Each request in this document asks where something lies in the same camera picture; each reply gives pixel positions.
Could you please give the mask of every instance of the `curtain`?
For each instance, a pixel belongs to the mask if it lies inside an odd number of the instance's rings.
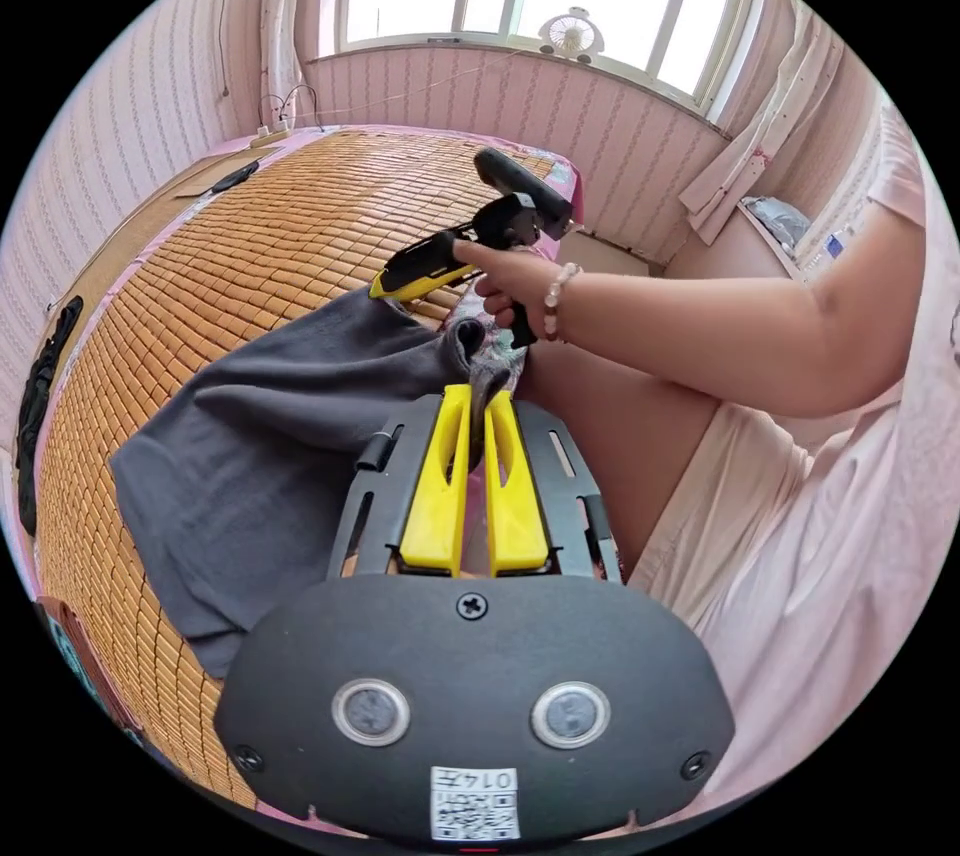
[[[879,86],[874,92],[870,121],[853,161],[820,215],[797,244],[797,265],[804,271],[812,268],[812,261],[820,252],[827,236],[839,231],[848,222],[856,224],[863,210],[867,190],[880,160],[880,111],[889,101],[889,97]]]
[[[263,0],[260,17],[260,111],[265,123],[275,123],[280,113],[295,118],[304,106],[305,89],[283,101],[304,82],[303,66],[294,44],[297,0]]]
[[[836,74],[844,43],[801,0],[792,0],[793,44],[764,104],[733,142],[680,194],[687,219],[710,245],[787,139],[817,111]]]

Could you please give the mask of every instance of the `cable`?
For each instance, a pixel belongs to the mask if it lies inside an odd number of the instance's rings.
[[[501,56],[498,59],[492,60],[485,66],[477,66],[474,69],[465,69],[462,73],[454,73],[452,76],[447,76],[446,79],[438,79],[435,83],[430,83],[429,86],[424,86],[422,89],[415,89],[410,93],[397,93],[396,96],[385,96],[383,99],[378,99],[373,103],[367,103],[365,106],[351,106],[349,109],[328,109],[324,112],[324,116],[342,116],[346,113],[358,113],[361,109],[370,109],[373,106],[382,106],[384,103],[389,103],[394,99],[406,99],[409,96],[417,96],[420,93],[425,93],[428,89],[433,89],[434,86],[442,86],[444,83],[449,83],[453,79],[459,79],[461,76],[469,76],[471,73],[485,72],[491,66],[496,66],[497,63],[502,63],[508,59],[512,59],[514,56],[522,56],[525,52],[526,50],[516,49],[512,53],[507,53],[506,56]],[[318,115],[319,113],[314,113],[314,122],[317,121],[316,117]]]
[[[283,119],[283,107],[287,105],[286,99],[281,99],[276,93],[265,93],[260,97],[260,102],[257,103],[257,116],[260,119],[260,125],[263,125],[263,101],[265,99],[275,99],[280,103],[280,119]]]
[[[220,0],[220,23],[217,27],[217,45],[220,48],[220,75],[223,77],[223,92],[221,95],[224,99],[230,95],[230,89],[227,86],[227,59],[223,52],[223,16],[226,8],[227,0]]]
[[[297,85],[294,86],[289,93],[287,93],[287,98],[283,101],[283,105],[280,107],[280,119],[284,118],[283,113],[284,113],[284,110],[287,108],[287,103],[290,102],[290,97],[293,96],[293,94],[298,89],[301,89],[301,88],[309,89],[311,94],[313,95],[313,121],[317,123],[317,125],[319,126],[320,125],[319,123],[320,100],[317,96],[317,91],[309,83],[297,83]]]

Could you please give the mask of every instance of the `qr code sticker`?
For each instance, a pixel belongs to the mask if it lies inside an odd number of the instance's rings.
[[[432,767],[430,822],[435,840],[519,839],[517,771]]]

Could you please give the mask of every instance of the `person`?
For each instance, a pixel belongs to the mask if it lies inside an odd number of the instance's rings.
[[[627,585],[698,634],[731,702],[730,749],[666,822],[775,781],[840,725],[919,616],[957,522],[960,253],[888,103],[880,128],[864,228],[809,285],[567,279],[530,252],[454,249],[498,325],[526,307],[539,341],[516,398],[566,423]],[[771,415],[850,411],[815,454]]]

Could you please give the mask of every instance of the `leg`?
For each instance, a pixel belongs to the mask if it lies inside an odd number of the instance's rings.
[[[516,398],[566,423],[629,575],[719,401],[558,343],[530,348]]]

